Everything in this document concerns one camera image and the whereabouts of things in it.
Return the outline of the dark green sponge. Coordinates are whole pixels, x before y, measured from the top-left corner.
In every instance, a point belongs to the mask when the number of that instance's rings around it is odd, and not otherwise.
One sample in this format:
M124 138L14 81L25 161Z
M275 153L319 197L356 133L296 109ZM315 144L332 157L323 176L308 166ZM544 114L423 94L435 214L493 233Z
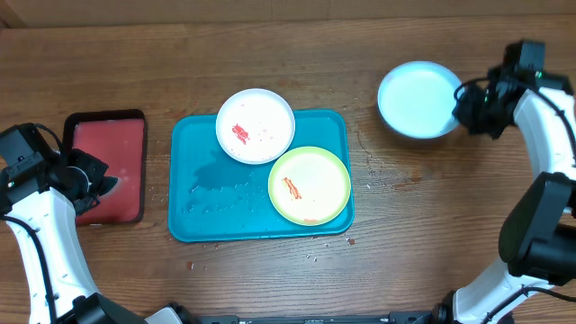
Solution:
M107 195L110 193L114 187L118 184L119 179L114 176L105 176L98 187L97 193L100 196Z

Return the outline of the light blue plate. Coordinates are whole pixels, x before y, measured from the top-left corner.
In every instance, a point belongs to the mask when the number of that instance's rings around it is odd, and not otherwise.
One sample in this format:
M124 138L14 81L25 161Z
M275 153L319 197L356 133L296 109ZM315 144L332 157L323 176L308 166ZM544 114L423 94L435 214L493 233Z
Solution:
M461 80L430 61L397 66L382 80L377 105L383 120L399 134L418 140L442 137L458 126L454 93Z

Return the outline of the white plate with red stain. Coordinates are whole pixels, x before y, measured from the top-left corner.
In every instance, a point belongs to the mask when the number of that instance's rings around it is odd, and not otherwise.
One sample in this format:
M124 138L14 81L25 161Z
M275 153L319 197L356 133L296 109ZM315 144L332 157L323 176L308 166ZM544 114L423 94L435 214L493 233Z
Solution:
M215 122L217 140L238 162L261 165L279 158L292 144L295 117L279 95L250 88L231 96Z

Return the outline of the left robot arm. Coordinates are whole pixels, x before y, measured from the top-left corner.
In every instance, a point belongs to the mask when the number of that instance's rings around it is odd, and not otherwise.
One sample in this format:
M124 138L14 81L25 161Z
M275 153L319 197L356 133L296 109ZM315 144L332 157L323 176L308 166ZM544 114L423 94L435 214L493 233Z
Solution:
M16 236L31 295L32 323L194 323L169 303L143 318L103 297L77 236L76 218L116 185L108 166L74 149L9 158L1 173L1 218Z

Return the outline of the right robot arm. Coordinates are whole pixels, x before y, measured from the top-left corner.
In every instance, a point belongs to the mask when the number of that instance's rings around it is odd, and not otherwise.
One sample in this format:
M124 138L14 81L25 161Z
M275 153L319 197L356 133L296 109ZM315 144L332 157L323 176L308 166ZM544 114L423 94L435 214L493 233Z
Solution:
M483 79L454 92L454 116L472 134L496 137L517 127L526 143L533 183L499 232L499 256L472 283L450 292L427 323L511 322L530 297L556 297L555 286L575 277L575 98L565 76L540 67L492 68Z

